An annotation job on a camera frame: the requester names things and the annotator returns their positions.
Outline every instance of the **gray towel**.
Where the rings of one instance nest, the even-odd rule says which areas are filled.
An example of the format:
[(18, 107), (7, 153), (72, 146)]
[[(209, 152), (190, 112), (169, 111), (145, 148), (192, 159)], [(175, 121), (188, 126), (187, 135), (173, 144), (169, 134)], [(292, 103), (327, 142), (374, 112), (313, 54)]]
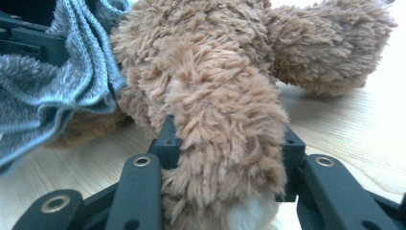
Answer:
[(108, 33), (127, 0), (58, 0), (47, 33), (66, 37), (60, 67), (20, 55), (0, 56), (0, 173), (16, 158), (63, 132), (77, 111), (113, 113), (125, 80)]

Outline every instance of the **wooden surface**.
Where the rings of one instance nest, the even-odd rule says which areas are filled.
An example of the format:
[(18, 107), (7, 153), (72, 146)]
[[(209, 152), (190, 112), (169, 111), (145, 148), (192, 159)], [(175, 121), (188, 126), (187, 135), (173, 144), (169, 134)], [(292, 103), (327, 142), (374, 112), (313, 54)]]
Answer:
[[(406, 192), (405, 10), (405, 2), (396, 0), (391, 11), (399, 27), (365, 88), (318, 98), (279, 85), (290, 126), (307, 144), (306, 152), (333, 155), (366, 189), (396, 202)], [(143, 132), (129, 126), (77, 149), (35, 150), (13, 174), (0, 178), (0, 230), (11, 229), (32, 202), (53, 190), (74, 189), (88, 197), (115, 183), (125, 159), (148, 146)], [(283, 204), (273, 225), (300, 229), (295, 204)]]

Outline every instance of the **teddy bear leg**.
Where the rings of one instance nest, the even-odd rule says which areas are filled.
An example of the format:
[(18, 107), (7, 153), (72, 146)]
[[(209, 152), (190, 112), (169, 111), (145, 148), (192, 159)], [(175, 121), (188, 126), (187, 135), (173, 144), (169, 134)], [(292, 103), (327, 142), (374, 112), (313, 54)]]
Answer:
[(268, 10), (277, 79), (331, 96), (364, 86), (396, 26), (380, 0), (328, 0)]
[(163, 172), (166, 229), (263, 230), (286, 181), (278, 89), (235, 42), (191, 34), (168, 47), (154, 61), (171, 71), (165, 102), (182, 153)]

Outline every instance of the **brown teddy bear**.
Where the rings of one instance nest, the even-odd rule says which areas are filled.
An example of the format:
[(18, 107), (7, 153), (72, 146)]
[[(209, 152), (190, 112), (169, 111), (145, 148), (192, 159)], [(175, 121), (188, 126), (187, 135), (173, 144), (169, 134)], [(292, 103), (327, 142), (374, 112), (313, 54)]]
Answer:
[[(162, 170), (166, 229), (268, 225), (286, 182), (288, 119), (276, 81), (330, 96), (362, 87), (395, 27), (386, 8), (379, 0), (304, 9), (272, 9), (269, 0), (133, 6), (111, 35), (127, 78), (120, 108), (150, 138), (173, 115), (182, 140), (178, 168)], [(123, 113), (77, 114), (55, 145), (105, 134)]]

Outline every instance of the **metal ring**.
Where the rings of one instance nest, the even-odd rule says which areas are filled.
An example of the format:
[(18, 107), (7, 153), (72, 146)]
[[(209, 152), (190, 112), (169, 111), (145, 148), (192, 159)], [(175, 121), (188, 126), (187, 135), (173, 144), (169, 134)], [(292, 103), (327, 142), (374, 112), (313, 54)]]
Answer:
[(318, 156), (316, 157), (316, 162), (319, 165), (325, 166), (325, 167), (333, 167), (335, 165), (334, 161), (331, 159), (324, 157), (324, 156)]
[[(61, 199), (61, 203), (58, 205), (51, 205), (52, 202)], [(57, 212), (61, 209), (63, 209), (68, 203), (71, 201), (71, 198), (68, 195), (57, 195), (54, 196), (47, 201), (45, 201), (44, 204), (41, 206), (41, 212), (42, 213), (54, 213)]]
[(151, 158), (143, 156), (134, 160), (133, 164), (137, 167), (147, 166), (151, 163)]

